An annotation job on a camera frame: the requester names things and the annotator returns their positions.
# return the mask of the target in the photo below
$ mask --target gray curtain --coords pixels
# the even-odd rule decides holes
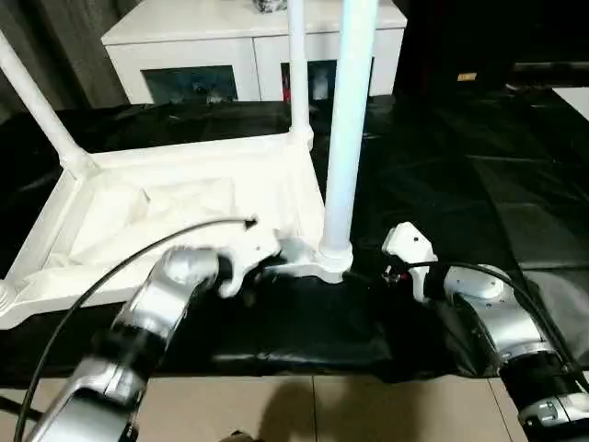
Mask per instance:
[[[100,37],[141,0],[0,0],[0,28],[57,110],[127,103]],[[24,107],[0,73],[0,123]]]

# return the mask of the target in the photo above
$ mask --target white cabinet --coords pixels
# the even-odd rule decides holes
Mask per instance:
[[[107,46],[107,52],[132,104],[180,102],[204,94],[260,100],[251,39],[121,44]]]
[[[335,88],[342,0],[306,0],[311,99]],[[380,0],[370,95],[389,94],[407,20]],[[144,0],[102,42],[133,104],[282,100],[288,18],[251,0]]]
[[[403,29],[376,31],[370,80],[370,95],[391,93],[395,83]],[[288,36],[254,39],[260,94],[264,101],[280,101],[288,84]],[[340,53],[340,33],[307,34],[306,58],[309,61],[309,95],[328,98],[335,88],[336,60]]]

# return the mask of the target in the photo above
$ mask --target cabinet door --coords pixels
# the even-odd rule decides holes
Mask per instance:
[[[107,46],[132,104],[260,101],[252,39]]]
[[[388,95],[395,84],[403,29],[379,29],[375,35],[370,95]],[[256,64],[263,101],[288,99],[288,36],[254,39]],[[335,88],[335,69],[340,55],[340,33],[306,35],[309,98],[330,98]]]

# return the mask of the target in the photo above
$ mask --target white stand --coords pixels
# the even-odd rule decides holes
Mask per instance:
[[[70,170],[77,179],[83,179],[91,173],[94,164],[90,156],[77,145],[57,118],[51,105],[40,92],[30,77],[25,66],[20,62],[6,36],[0,29],[0,68],[6,78],[27,106],[49,141],[59,155],[59,162],[64,169]]]
[[[0,281],[0,330],[34,314],[70,308],[126,256],[189,224],[220,216],[256,215],[284,233],[288,263],[275,272],[341,281],[352,265],[350,227],[377,7],[378,0],[344,0],[325,217],[308,152],[313,133],[303,0],[289,0],[288,7],[289,134],[95,155],[74,142],[0,32],[0,67],[64,167],[6,280]],[[154,254],[178,243],[226,247],[234,240],[230,233],[240,232],[197,233]],[[87,304],[127,300],[157,258],[131,264]]]
[[[287,241],[283,244],[283,256],[287,258],[288,263],[270,269],[273,272],[295,276],[313,275],[336,284],[341,282],[343,273],[352,266],[350,230],[353,199],[377,16],[378,0],[343,1],[323,238],[318,250],[308,247],[296,238]]]

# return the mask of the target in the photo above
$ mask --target stand base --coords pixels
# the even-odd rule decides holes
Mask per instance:
[[[281,240],[281,258],[284,264],[269,266],[265,273],[290,274],[291,276],[316,276],[329,284],[343,281],[343,274],[352,266],[352,247],[346,252],[344,260],[334,260],[320,250],[309,247],[300,238],[286,238]]]

